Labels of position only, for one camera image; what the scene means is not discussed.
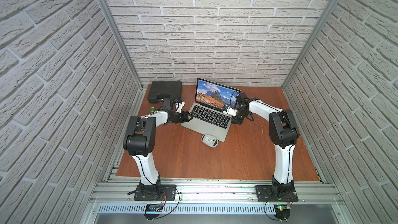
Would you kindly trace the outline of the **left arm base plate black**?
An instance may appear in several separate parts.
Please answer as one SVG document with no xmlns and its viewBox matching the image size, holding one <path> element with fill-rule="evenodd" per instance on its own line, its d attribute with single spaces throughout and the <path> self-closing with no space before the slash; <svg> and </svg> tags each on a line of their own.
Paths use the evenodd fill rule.
<svg viewBox="0 0 398 224">
<path fill-rule="evenodd" d="M 148 186 L 139 184 L 134 193 L 135 201 L 174 201 L 176 197 L 176 185 Z"/>
</svg>

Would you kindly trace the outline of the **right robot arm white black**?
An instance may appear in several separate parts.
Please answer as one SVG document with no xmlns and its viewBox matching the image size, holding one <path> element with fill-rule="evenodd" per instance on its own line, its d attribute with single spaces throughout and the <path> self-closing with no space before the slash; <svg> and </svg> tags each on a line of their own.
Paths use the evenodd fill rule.
<svg viewBox="0 0 398 224">
<path fill-rule="evenodd" d="M 292 175 L 293 152 L 300 136 L 293 112 L 270 106 L 257 98 L 248 98 L 243 92 L 236 96 L 236 109 L 228 108 L 233 120 L 242 124 L 244 118 L 257 114 L 269 123 L 269 136 L 275 146 L 276 163 L 271 192 L 284 194 L 294 189 Z"/>
</svg>

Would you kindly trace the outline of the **silver laptop with mountain wallpaper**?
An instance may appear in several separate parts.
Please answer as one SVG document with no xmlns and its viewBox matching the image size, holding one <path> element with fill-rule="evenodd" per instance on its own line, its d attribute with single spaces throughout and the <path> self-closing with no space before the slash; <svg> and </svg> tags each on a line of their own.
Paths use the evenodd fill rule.
<svg viewBox="0 0 398 224">
<path fill-rule="evenodd" d="M 195 102 L 189 110 L 193 119 L 181 125 L 224 142 L 232 124 L 232 115 L 227 114 L 227 109 L 236 107 L 240 93 L 239 89 L 198 78 Z"/>
</svg>

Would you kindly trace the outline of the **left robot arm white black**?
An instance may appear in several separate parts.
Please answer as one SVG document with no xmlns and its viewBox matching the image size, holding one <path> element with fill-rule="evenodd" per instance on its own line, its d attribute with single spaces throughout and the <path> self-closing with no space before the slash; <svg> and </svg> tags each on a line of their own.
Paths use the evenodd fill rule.
<svg viewBox="0 0 398 224">
<path fill-rule="evenodd" d="M 132 116 L 127 124 L 123 149 L 135 160 L 141 180 L 138 188 L 142 191 L 160 192 L 160 174 L 155 168 L 153 150 L 156 128 L 168 123 L 184 123 L 193 119 L 182 108 L 185 102 L 180 99 L 165 98 L 159 110 L 145 116 Z"/>
</svg>

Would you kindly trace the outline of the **white wireless mouse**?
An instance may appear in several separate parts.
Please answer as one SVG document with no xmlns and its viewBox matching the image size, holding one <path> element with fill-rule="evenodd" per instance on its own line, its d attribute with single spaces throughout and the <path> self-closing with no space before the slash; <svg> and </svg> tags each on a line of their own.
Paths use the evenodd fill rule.
<svg viewBox="0 0 398 224">
<path fill-rule="evenodd" d="M 211 148 L 215 148 L 218 146 L 218 139 L 212 135 L 209 134 L 204 134 L 201 138 L 202 143 L 204 143 L 205 145 L 211 147 Z"/>
</svg>

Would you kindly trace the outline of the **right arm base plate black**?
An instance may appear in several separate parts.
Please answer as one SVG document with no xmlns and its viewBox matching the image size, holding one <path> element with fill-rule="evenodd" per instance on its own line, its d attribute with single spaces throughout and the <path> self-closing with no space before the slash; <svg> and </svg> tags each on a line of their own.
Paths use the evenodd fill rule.
<svg viewBox="0 0 398 224">
<path fill-rule="evenodd" d="M 298 202 L 298 196 L 294 187 L 275 185 L 256 185 L 256 195 L 259 202 Z"/>
</svg>

